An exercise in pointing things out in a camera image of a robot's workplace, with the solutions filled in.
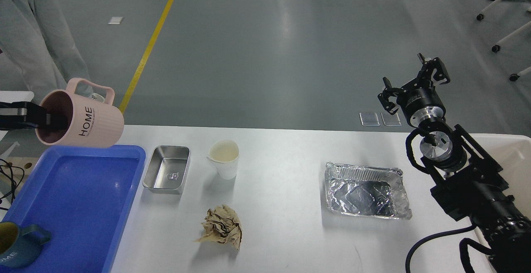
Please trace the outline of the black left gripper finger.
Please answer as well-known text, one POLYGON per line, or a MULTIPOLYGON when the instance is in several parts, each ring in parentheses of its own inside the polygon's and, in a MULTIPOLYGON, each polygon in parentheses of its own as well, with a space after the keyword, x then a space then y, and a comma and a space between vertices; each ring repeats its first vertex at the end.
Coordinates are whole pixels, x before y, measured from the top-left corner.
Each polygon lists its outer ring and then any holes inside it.
POLYGON ((41 105, 28 101, 1 102, 2 117, 45 117, 47 110, 41 105))
POLYGON ((22 130, 22 129, 38 129, 45 127, 51 123, 51 119, 48 115, 43 118, 27 118, 26 116, 11 116, 2 115, 0 117, 0 130, 22 130))

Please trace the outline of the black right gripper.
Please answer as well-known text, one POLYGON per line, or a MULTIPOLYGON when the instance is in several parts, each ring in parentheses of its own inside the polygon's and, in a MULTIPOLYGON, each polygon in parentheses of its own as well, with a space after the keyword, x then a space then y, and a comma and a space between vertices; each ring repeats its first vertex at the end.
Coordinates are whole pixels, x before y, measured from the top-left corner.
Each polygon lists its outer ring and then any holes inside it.
POLYGON ((449 84, 450 75, 440 58, 427 58, 422 53, 417 57, 421 69, 413 79, 413 88, 393 87, 390 80, 383 77, 384 88, 378 94, 378 100, 390 115, 395 115, 400 106, 408 125, 413 128, 445 129, 446 108, 436 87, 449 84), (396 97, 396 103, 390 101, 391 97, 396 97))

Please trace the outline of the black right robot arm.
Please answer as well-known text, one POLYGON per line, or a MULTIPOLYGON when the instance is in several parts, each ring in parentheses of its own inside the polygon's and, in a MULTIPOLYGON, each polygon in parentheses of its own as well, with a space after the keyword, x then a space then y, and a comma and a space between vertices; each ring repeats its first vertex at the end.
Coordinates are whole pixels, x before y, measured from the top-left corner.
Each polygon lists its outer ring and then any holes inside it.
POLYGON ((436 93, 436 86, 450 82, 442 60, 418 57, 422 67, 417 76, 400 88, 383 78, 378 99, 390 115, 402 110, 413 128, 406 137, 406 156, 435 182, 432 197, 455 221, 470 218, 471 226, 419 240, 406 256, 405 271, 410 272, 413 254, 422 244, 478 228, 488 246, 470 238, 460 241, 465 272, 474 272, 468 251, 473 248, 487 256, 497 273, 529 273, 530 219, 516 208, 514 196, 503 194, 509 184, 500 175, 501 165, 461 125, 451 128, 446 123, 446 109, 436 93))

